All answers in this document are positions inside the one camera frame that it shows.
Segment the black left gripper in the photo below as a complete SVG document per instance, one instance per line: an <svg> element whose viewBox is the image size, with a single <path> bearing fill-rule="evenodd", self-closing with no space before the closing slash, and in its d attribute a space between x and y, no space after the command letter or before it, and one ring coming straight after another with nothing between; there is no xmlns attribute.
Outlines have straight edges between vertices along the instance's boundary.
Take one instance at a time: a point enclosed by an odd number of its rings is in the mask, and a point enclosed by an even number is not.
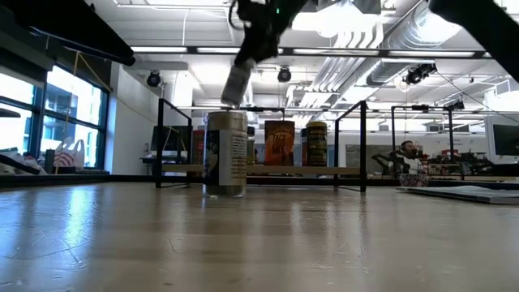
<svg viewBox="0 0 519 292"><path fill-rule="evenodd" d="M234 65L245 67L248 60L259 63L276 58L280 35L292 26L307 3L308 0L231 0L229 25L245 34Z"/></svg>

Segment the small white-lid spice jar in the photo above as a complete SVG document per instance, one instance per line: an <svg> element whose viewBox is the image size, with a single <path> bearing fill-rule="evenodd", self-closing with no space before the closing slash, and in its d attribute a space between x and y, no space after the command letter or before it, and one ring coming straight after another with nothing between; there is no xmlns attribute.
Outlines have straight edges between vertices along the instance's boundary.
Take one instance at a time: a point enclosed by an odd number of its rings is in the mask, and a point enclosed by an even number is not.
<svg viewBox="0 0 519 292"><path fill-rule="evenodd" d="M239 107L242 104L254 67L255 60L249 58L245 62L233 65L230 68L228 78L221 94L222 104L233 107Z"/></svg>

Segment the orange taco mix packet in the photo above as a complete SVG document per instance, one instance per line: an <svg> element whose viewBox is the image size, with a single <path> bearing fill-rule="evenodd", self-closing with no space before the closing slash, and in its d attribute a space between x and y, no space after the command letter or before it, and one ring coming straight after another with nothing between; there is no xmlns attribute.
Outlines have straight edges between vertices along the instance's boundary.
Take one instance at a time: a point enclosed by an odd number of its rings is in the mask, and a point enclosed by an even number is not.
<svg viewBox="0 0 519 292"><path fill-rule="evenodd" d="M295 123L293 121L266 121L264 164L270 166L293 166L294 137Z"/></svg>

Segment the yellow-lid brown spice jar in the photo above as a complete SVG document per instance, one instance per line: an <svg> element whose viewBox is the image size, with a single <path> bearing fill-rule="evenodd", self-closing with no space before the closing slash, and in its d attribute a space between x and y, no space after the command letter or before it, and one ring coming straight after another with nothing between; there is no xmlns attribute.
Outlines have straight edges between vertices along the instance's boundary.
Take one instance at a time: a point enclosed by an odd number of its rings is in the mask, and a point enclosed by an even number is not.
<svg viewBox="0 0 519 292"><path fill-rule="evenodd" d="M314 121L307 124L307 165L328 165L328 125Z"/></svg>

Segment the red-lid patterned spice tin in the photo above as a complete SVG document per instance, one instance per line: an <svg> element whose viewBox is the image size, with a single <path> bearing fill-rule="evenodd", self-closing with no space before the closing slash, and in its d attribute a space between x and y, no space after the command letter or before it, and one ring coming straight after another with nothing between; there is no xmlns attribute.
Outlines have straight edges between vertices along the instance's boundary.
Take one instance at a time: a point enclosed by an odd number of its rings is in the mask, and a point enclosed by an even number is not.
<svg viewBox="0 0 519 292"><path fill-rule="evenodd" d="M204 130L192 132L191 163L193 165L202 165L204 163Z"/></svg>

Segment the wooden shelf with black brackets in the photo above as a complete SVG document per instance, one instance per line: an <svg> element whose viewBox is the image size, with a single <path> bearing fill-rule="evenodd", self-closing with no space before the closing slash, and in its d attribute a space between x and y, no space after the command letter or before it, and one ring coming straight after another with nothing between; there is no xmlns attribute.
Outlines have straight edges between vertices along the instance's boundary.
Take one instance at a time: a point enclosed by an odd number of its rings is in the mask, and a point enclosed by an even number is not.
<svg viewBox="0 0 519 292"><path fill-rule="evenodd" d="M339 123L348 114L355 110L360 111L360 166L358 168L340 167L339 164ZM312 178L302 180L303 185L308 186L329 186L335 188L343 188L351 191L364 192L367 190L367 103L360 101L346 110L339 118L335 120L334 126L334 166L331 168L323 166L266 166L266 165L249 165L247 173L252 176L247 180L250 184L255 185L294 185L297 182L295 177L299 174L319 174L326 175L326 179ZM162 150L157 150L156 161L153 163L153 177L155 187L162 188L165 183L176 183L179 186L200 183L201 179L192 177L190 174L199 173L203 170L202 165L193 165L191 163L191 151L187 152L186 164L164 164ZM165 176L165 172L180 172L188 174L186 177L169 177Z"/></svg>

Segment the black computer monitor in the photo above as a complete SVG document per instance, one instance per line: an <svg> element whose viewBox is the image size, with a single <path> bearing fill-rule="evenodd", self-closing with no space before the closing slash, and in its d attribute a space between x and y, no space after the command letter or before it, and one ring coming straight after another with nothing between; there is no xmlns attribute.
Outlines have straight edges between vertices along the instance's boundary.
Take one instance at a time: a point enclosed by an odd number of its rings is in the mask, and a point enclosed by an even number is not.
<svg viewBox="0 0 519 292"><path fill-rule="evenodd" d="M495 154L519 156L519 126L493 125Z"/></svg>
<svg viewBox="0 0 519 292"><path fill-rule="evenodd" d="M187 155L191 128L189 126L155 126L150 150L153 154L161 148L163 156Z"/></svg>

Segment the person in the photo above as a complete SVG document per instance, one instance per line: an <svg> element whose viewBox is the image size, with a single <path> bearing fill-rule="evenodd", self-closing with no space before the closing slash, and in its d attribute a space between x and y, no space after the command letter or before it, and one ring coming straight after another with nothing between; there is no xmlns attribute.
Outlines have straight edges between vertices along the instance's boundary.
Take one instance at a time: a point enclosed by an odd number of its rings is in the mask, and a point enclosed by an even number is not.
<svg viewBox="0 0 519 292"><path fill-rule="evenodd" d="M425 173L418 156L418 150L410 140L403 142L399 149L388 155L375 154L371 159L382 167L383 175L398 176L400 174Z"/></svg>

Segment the small patterned bowl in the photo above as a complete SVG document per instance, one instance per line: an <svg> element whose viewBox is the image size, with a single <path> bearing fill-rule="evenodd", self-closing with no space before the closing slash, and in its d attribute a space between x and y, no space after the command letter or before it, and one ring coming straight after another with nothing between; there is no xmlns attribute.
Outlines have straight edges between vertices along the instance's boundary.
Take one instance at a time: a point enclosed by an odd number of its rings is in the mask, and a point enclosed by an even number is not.
<svg viewBox="0 0 519 292"><path fill-rule="evenodd" d="M429 180L426 174L400 174L399 183L402 187L427 187Z"/></svg>

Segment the white bag with red target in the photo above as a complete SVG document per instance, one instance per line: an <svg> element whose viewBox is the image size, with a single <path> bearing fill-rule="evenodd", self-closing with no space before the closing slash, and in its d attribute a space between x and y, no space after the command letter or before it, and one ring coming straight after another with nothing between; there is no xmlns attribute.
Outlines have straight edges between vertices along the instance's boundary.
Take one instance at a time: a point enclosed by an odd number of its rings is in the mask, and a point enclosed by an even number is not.
<svg viewBox="0 0 519 292"><path fill-rule="evenodd" d="M67 137L55 149L54 166L56 167L83 169L84 163L85 145L83 140L74 141L72 137Z"/></svg>

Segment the silver ventilation duct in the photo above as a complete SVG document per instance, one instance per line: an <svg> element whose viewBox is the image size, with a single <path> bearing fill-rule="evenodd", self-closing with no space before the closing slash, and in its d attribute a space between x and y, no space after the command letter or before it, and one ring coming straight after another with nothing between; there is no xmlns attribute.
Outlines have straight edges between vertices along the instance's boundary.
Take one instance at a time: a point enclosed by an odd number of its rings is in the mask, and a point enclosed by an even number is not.
<svg viewBox="0 0 519 292"><path fill-rule="evenodd" d="M432 13L426 2L420 3L384 40L384 49L437 49L454 37L461 26ZM404 62L380 62L366 78L367 85L382 86L407 67Z"/></svg>

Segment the black aluminium table frame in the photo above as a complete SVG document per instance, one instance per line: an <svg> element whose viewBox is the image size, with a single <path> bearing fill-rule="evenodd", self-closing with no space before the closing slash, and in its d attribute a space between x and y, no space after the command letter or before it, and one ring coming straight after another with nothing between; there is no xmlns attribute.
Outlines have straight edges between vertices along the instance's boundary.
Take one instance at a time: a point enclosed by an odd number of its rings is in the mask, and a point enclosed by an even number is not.
<svg viewBox="0 0 519 292"><path fill-rule="evenodd" d="M58 185L80 185L89 183L155 183L153 176L146 175L86 175L86 174L48 174L48 175L0 175L0 188L47 187ZM324 186L334 187L332 178L294 178L294 177L249 177L248 184L278 186ZM519 191L519 183L471 182L445 179L429 179L429 187L476 186L496 190Z"/></svg>

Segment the black background frame rig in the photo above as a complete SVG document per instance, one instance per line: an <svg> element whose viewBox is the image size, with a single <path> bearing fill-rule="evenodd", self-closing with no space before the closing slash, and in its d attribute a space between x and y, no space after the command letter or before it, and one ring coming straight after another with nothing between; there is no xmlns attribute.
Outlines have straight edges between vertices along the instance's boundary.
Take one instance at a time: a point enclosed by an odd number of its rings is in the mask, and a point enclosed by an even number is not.
<svg viewBox="0 0 519 292"><path fill-rule="evenodd" d="M419 136L418 137L418 145L414 144L414 140L407 140L406 139L406 132L404 133L404 146L399 144L397 145L397 137L396 137L396 124L395 124L395 112L396 110L404 110L405 112L407 110L412 112L418 112L419 114L429 114L431 111L434 112L436 110L437 114L446 114L448 116L448 140L445 139L445 136L443 133L438 132L438 138L440 139L440 145L442 146L449 146L448 152L450 156L450 161L454 161L454 137L453 137L453 112L450 109L444 110L441 107L430 107L428 105L394 105L391 107L391 132L392 132L392 152L402 152L404 155L407 153L407 144L411 143L416 150L414 153L414 158L412 158L412 161L416 162L416 166L411 166L409 168L410 173L412 174L425 174L427 172L427 169L424 169L425 164L422 162L422 158L418 157L418 148L421 148L422 151L427 150L439 150L439 146L433 146L432 143L434 142L432 136Z"/></svg>

